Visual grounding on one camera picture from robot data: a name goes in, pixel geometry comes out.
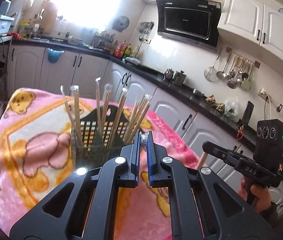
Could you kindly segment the person's right hand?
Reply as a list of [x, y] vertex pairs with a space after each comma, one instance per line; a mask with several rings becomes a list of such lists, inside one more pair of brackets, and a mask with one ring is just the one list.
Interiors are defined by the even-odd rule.
[[[242, 177], [237, 194], [246, 201], [248, 197], [248, 192], [245, 189], [245, 185], [246, 185], [246, 179]], [[254, 207], [254, 210], [257, 213], [261, 213], [271, 208], [272, 198], [269, 190], [266, 187], [261, 187], [260, 185], [254, 184], [250, 187], [250, 192], [257, 198]]]

